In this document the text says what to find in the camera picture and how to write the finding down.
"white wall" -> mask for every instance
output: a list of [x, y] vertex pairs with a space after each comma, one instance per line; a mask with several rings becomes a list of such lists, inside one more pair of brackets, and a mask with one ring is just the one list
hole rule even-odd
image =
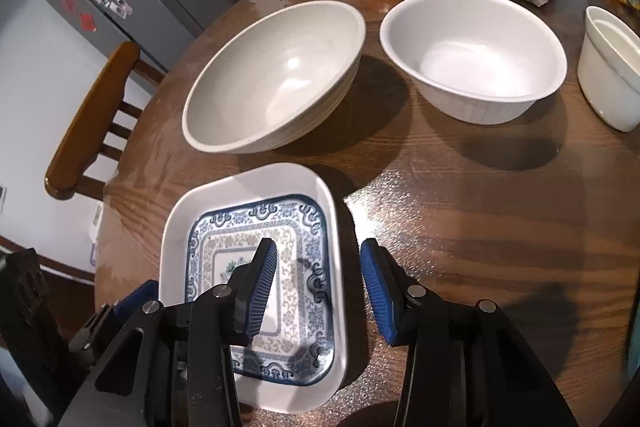
[[[45, 0], [0, 0], [0, 235], [86, 271], [94, 270], [88, 229], [96, 202], [54, 200], [44, 174], [105, 61]], [[142, 108], [148, 99], [129, 81], [128, 102]], [[107, 180], [114, 168], [100, 158], [88, 173]]]

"screw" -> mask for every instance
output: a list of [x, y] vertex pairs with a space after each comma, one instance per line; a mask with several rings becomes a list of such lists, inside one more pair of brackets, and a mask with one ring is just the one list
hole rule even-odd
[[217, 286], [213, 286], [213, 295], [216, 297], [226, 297], [231, 293], [231, 286], [228, 284], [218, 284]]
[[496, 310], [496, 305], [495, 302], [490, 301], [489, 299], [483, 299], [480, 301], [480, 303], [478, 304], [478, 307], [484, 312], [484, 313], [493, 313]]
[[156, 313], [160, 309], [160, 303], [158, 301], [147, 301], [142, 304], [142, 311], [146, 314]]
[[419, 284], [412, 284], [411, 286], [409, 286], [409, 288], [407, 288], [406, 292], [409, 293], [409, 295], [411, 295], [412, 297], [416, 298], [424, 297], [425, 295], [427, 295], [427, 289]]

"bowl rim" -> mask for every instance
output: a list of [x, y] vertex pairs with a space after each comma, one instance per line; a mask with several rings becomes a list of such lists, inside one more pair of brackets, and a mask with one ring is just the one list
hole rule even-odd
[[558, 36], [553, 32], [553, 30], [535, 13], [527, 10], [526, 8], [520, 6], [519, 4], [514, 3], [510, 0], [489, 0], [491, 2], [495, 2], [498, 4], [503, 4], [507, 9], [514, 10], [516, 12], [521, 13], [525, 18], [527, 18], [530, 22], [532, 22], [537, 28], [542, 31], [547, 38], [549, 39], [556, 56], [556, 61], [558, 63], [558, 73], [553, 81], [550, 83], [550, 87], [545, 90], [540, 90], [539, 92], [535, 92], [532, 94], [523, 94], [519, 96], [497, 96], [490, 94], [482, 94], [471, 91], [466, 91], [463, 89], [456, 89], [455, 87], [447, 86], [447, 84], [443, 84], [441, 82], [437, 82], [431, 78], [424, 76], [418, 71], [411, 68], [407, 63], [405, 63], [393, 49], [389, 41], [389, 26], [393, 19], [397, 17], [400, 13], [402, 13], [406, 8], [412, 6], [413, 4], [418, 4], [423, 0], [404, 0], [401, 3], [397, 4], [393, 9], [386, 14], [385, 18], [380, 25], [380, 43], [382, 45], [382, 49], [384, 49], [385, 54], [392, 60], [392, 62], [400, 68], [405, 73], [411, 75], [415, 80], [427, 84], [428, 86], [436, 87], [446, 92], [450, 92], [452, 94], [456, 94], [459, 96], [463, 96], [465, 98], [471, 98], [473, 100], [482, 100], [484, 102], [502, 102], [502, 103], [518, 103], [518, 102], [534, 102], [535, 100], [539, 100], [541, 98], [545, 98], [549, 96], [553, 92], [559, 89], [559, 87], [564, 82], [564, 79], [567, 74], [567, 60], [566, 53], [564, 52], [564, 48], [560, 43]]
[[[299, 107], [294, 113], [289, 115], [285, 120], [282, 120], [277, 124], [271, 125], [267, 127], [265, 130], [255, 133], [247, 138], [236, 140], [234, 142], [225, 143], [222, 145], [210, 145], [195, 139], [191, 134], [191, 132], [189, 131], [189, 127], [187, 125], [187, 113], [189, 110], [191, 97], [193, 96], [195, 89], [198, 87], [198, 84], [200, 83], [202, 77], [207, 72], [207, 70], [209, 70], [213, 61], [216, 60], [216, 58], [218, 58], [218, 56], [222, 52], [224, 52], [228, 47], [233, 45], [233, 43], [236, 42], [242, 35], [251, 31], [252, 28], [257, 26], [258, 24], [261, 24], [265, 20], [271, 19], [272, 17], [276, 17], [279, 14], [289, 10], [301, 9], [311, 5], [329, 5], [329, 6], [340, 7], [341, 9], [350, 13], [354, 17], [354, 19], [356, 20], [356, 24], [358, 25], [356, 40], [360, 41], [360, 45], [353, 59], [350, 62], [345, 63], [340, 68], [340, 70], [338, 70], [338, 72], [325, 84], [324, 88], [321, 89], [318, 93], [316, 93], [316, 95], [311, 100], [308, 100], [308, 102], [306, 102], [304, 105]], [[257, 20], [256, 22], [247, 26], [247, 28], [245, 28], [244, 30], [236, 34], [229, 42], [227, 42], [224, 46], [222, 46], [220, 50], [215, 55], [213, 55], [213, 57], [207, 63], [207, 65], [204, 66], [204, 68], [202, 68], [202, 71], [200, 71], [200, 74], [196, 78], [196, 81], [193, 83], [193, 86], [191, 86], [191, 90], [187, 95], [187, 99], [184, 102], [184, 108], [182, 110], [182, 134], [184, 135], [184, 138], [193, 148], [197, 150], [200, 150], [203, 152], [216, 153], [216, 152], [233, 152], [234, 150], [242, 149], [249, 144], [257, 142], [258, 140], [264, 139], [270, 134], [275, 133], [278, 129], [281, 129], [282, 127], [288, 125], [289, 123], [294, 121], [296, 118], [298, 118], [301, 114], [308, 111], [311, 107], [313, 107], [316, 103], [318, 103], [319, 100], [322, 99], [322, 97], [324, 97], [331, 89], [333, 89], [337, 85], [338, 81], [340, 81], [340, 79], [347, 73], [347, 71], [349, 71], [349, 69], [353, 66], [353, 64], [356, 62], [356, 60], [358, 60], [358, 58], [362, 54], [362, 49], [364, 47], [364, 41], [366, 36], [367, 36], [367, 24], [364, 20], [362, 13], [357, 8], [341, 1], [316, 0], [316, 1], [302, 2], [302, 3], [294, 4], [293, 6], [287, 6], [286, 8], [277, 10], [274, 13], [271, 13], [261, 18], [260, 20]]]
[[[640, 38], [633, 31], [628, 24], [626, 24], [621, 18], [615, 16], [608, 10], [601, 8], [600, 6], [590, 5], [584, 10], [584, 25], [586, 27], [586, 35], [591, 40], [593, 47], [598, 54], [607, 63], [607, 66], [614, 70], [623, 82], [626, 82], [628, 86], [636, 93], [640, 94], [640, 71], [629, 60], [620, 53], [609, 39], [606, 38], [604, 33], [596, 24], [596, 21], [609, 22], [616, 26], [616, 29], [622, 30], [625, 37], [633, 41], [633, 45], [636, 48], [640, 48]], [[593, 42], [593, 32], [598, 36], [600, 42]]]

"white ceramic bowl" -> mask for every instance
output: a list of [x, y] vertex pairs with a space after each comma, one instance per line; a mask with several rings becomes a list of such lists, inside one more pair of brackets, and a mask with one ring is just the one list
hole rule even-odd
[[566, 75], [556, 35], [509, 0], [405, 0], [382, 21], [380, 42], [423, 97], [470, 123], [513, 120]]
[[589, 6], [578, 81], [593, 110], [610, 126], [631, 131], [640, 123], [640, 38], [597, 6]]
[[182, 132], [204, 152], [275, 149], [322, 123], [349, 90], [366, 36], [348, 4], [312, 1], [252, 24], [207, 64]]

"beige ceramic bowl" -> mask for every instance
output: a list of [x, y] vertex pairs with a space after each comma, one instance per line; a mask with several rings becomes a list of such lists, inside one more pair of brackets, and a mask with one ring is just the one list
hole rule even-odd
[[261, 19], [200, 73], [182, 114], [185, 139], [204, 152], [252, 153], [302, 137], [348, 92], [365, 35], [361, 13], [336, 1]]

